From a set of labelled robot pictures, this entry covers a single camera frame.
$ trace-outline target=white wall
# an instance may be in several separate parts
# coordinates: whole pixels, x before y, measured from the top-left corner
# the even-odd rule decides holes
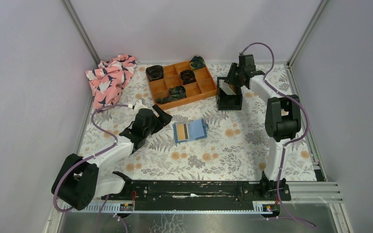
[[[237,60],[248,44],[270,45],[277,61],[295,50],[320,0],[71,0],[101,59],[142,62]],[[251,49],[270,61],[266,49]]]
[[[59,0],[0,0],[0,233],[39,233],[95,64]]]
[[[373,1],[330,1],[293,70],[354,232],[373,233]]]

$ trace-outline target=gray wall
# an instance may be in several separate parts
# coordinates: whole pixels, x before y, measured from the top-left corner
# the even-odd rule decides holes
[[[255,41],[291,56],[320,0],[71,0],[101,59],[231,61]],[[267,49],[258,61],[270,61]]]
[[[330,1],[293,70],[353,229],[373,232],[373,1]]]
[[[0,233],[39,233],[94,67],[59,0],[0,0]]]

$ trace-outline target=orange flower print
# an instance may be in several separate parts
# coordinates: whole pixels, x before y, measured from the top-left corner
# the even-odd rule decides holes
[[[306,151],[306,150],[303,150],[301,152],[301,157],[304,158],[304,159],[309,159],[309,152]]]
[[[204,160],[204,161],[210,161],[211,160],[211,154],[210,153],[204,153],[203,155],[202,155],[202,160]]]
[[[258,164],[258,168],[259,168],[261,171],[263,171],[263,170],[265,169],[266,166],[267,166],[267,164],[264,163],[264,162]]]
[[[173,153],[171,154],[171,158],[172,158],[173,160],[177,160],[177,159],[179,159],[179,153],[178,153],[178,152],[173,152]]]
[[[134,170],[134,164],[133,163],[127,164],[126,167],[125,167],[125,170],[133,171]]]
[[[234,131],[231,130],[231,129],[227,129],[227,130],[225,130],[225,135],[227,137],[232,137],[232,136],[234,136]]]

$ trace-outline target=open black container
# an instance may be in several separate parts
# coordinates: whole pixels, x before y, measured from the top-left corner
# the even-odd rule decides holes
[[[220,88],[220,80],[224,80],[226,77],[217,77],[217,105],[218,110],[241,110],[242,109],[242,92],[241,88],[237,88],[236,95],[227,95]]]

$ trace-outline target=table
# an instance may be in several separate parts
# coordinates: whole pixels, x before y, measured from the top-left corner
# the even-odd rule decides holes
[[[119,103],[134,103],[144,98],[147,106],[153,105],[145,75],[149,66],[152,65],[136,66]],[[216,80],[218,76],[227,75],[230,65],[207,66]],[[257,69],[264,72],[270,67],[257,65]],[[275,65],[267,78],[283,93],[292,94],[284,65]],[[242,94],[241,111],[218,111],[215,97],[168,109],[166,112],[173,116],[171,125],[149,136],[141,149],[112,164],[105,172],[121,171],[135,180],[260,180],[268,157],[268,136],[264,129],[266,105],[257,93],[245,87]],[[97,114],[95,122],[118,135],[134,118],[132,110],[117,107]],[[172,124],[200,118],[209,124],[208,137],[175,144]],[[81,156],[93,154],[113,141],[110,135],[88,122],[79,152]],[[305,141],[290,145],[286,156],[288,180],[316,180]]]

